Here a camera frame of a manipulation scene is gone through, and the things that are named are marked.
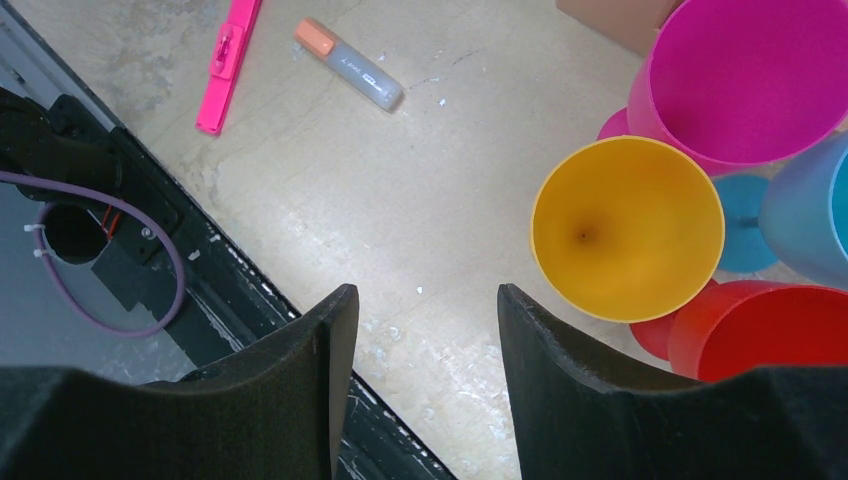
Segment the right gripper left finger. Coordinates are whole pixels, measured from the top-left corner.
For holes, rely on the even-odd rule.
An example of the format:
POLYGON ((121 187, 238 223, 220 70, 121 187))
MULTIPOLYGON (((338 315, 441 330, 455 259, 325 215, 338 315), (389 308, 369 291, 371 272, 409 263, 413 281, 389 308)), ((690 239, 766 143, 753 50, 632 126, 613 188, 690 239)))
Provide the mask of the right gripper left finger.
POLYGON ((5 479, 331 479, 359 295, 343 284, 300 318, 176 382, 66 367, 1 371, 5 479))

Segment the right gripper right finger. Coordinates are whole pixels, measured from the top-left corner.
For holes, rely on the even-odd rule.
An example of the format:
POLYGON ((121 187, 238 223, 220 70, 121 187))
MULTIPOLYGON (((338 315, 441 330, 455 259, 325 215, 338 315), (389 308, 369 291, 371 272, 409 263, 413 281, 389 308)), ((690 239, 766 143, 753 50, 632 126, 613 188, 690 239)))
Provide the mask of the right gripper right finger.
POLYGON ((704 383, 636 360, 513 284, 497 315, 525 479, 843 479, 847 372, 704 383))

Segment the red plastic wine glass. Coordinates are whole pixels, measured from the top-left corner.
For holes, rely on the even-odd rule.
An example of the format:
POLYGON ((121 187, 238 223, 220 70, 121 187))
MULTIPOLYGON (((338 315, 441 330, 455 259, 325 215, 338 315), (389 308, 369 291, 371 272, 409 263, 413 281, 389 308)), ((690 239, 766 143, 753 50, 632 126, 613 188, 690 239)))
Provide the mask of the red plastic wine glass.
POLYGON ((816 285, 710 281, 681 309, 630 331, 674 373, 706 382, 759 366, 844 366, 847 294, 816 285))

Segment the yellow plastic wine glass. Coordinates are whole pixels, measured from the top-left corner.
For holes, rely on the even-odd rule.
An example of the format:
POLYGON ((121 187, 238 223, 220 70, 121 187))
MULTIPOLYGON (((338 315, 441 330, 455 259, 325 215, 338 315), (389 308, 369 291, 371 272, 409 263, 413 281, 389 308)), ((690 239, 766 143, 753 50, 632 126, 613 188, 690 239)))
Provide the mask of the yellow plastic wine glass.
POLYGON ((623 324, 666 316, 711 280, 725 242, 713 181, 687 154, 638 136, 596 141, 536 196, 533 257, 561 297, 623 324))

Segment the light blue wine glass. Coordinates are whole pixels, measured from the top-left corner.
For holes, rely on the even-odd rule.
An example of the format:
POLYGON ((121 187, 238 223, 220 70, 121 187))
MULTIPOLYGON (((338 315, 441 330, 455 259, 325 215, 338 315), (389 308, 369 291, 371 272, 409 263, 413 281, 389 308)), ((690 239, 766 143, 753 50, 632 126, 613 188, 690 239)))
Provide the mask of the light blue wine glass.
POLYGON ((749 274, 777 262, 830 287, 847 288, 847 133, 786 163, 773 177, 714 181, 725 216, 724 271, 749 274))

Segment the magenta plastic wine glass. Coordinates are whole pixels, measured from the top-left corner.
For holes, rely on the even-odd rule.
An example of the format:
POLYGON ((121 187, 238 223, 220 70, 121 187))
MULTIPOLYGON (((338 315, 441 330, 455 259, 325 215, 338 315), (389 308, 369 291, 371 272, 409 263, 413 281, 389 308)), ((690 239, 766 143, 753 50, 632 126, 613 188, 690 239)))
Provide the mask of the magenta plastic wine glass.
POLYGON ((847 116, 847 4, 682 2, 601 138, 635 135, 709 175, 794 157, 847 116))

